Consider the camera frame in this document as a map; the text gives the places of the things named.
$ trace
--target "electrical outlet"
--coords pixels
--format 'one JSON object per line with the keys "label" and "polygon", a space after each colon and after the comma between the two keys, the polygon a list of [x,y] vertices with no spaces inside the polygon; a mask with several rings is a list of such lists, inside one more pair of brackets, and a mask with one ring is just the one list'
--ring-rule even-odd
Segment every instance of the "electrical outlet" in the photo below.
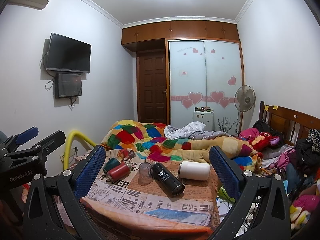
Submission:
{"label": "electrical outlet", "polygon": [[[73,149],[70,149],[69,160],[70,160],[70,158],[73,158],[73,156],[75,155],[75,150],[78,150],[77,147],[74,147]],[[60,155],[60,160],[61,160],[62,163],[64,162],[64,154]]]}

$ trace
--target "blue gripper pad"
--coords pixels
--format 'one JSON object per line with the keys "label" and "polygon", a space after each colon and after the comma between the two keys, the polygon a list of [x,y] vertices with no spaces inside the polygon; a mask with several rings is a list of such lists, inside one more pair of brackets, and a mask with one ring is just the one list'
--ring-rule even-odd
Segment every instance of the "blue gripper pad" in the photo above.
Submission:
{"label": "blue gripper pad", "polygon": [[231,164],[232,168],[241,176],[242,171],[240,167],[233,160],[229,160],[220,147],[216,146],[210,149],[209,160],[229,197],[238,200],[241,195],[239,177],[235,175],[227,162],[229,162],[229,164],[233,162],[236,166]]}
{"label": "blue gripper pad", "polygon": [[80,165],[82,161],[87,161],[74,182],[74,194],[77,199],[80,199],[87,195],[95,178],[102,168],[105,159],[106,151],[104,147],[97,145],[86,159],[81,160],[78,163],[78,165]]}
{"label": "blue gripper pad", "polygon": [[30,129],[24,131],[23,133],[20,133],[16,138],[16,144],[23,145],[27,141],[30,141],[34,137],[38,136],[38,133],[39,133],[38,128],[34,126]]}

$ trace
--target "colorful patchwork quilt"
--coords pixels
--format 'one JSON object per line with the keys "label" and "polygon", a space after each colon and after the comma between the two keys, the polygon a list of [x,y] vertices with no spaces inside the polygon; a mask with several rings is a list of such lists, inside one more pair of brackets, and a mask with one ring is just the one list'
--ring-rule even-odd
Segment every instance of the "colorful patchwork quilt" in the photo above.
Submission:
{"label": "colorful patchwork quilt", "polygon": [[257,169],[260,170],[261,159],[247,141],[226,136],[211,140],[170,140],[164,136],[165,127],[166,124],[163,123],[121,120],[112,125],[101,144],[108,150],[132,149],[141,159],[158,162],[186,160],[202,163],[209,163],[210,148],[219,146],[230,159],[247,157],[242,162],[241,168],[256,172]]}

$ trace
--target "frosted glass door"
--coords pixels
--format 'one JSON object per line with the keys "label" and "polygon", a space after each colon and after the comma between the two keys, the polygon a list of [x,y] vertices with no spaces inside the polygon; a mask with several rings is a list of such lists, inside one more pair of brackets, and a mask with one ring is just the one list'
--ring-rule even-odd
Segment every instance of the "frosted glass door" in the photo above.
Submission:
{"label": "frosted glass door", "polygon": [[171,41],[171,125],[181,128],[192,122],[195,106],[206,104],[203,41]]}
{"label": "frosted glass door", "polygon": [[[214,130],[220,130],[218,120],[237,121],[234,104],[236,91],[242,86],[241,58],[237,43],[204,41],[207,68],[207,106],[214,111]],[[229,131],[234,135],[236,123]]]}

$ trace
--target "white mini fridge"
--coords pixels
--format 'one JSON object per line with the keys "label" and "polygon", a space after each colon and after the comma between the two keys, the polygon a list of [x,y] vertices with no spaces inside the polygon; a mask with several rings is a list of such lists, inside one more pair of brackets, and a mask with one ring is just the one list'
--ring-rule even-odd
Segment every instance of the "white mini fridge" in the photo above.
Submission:
{"label": "white mini fridge", "polygon": [[213,123],[213,110],[208,111],[193,111],[193,122],[203,122],[205,124],[205,131],[214,131],[214,123]]}

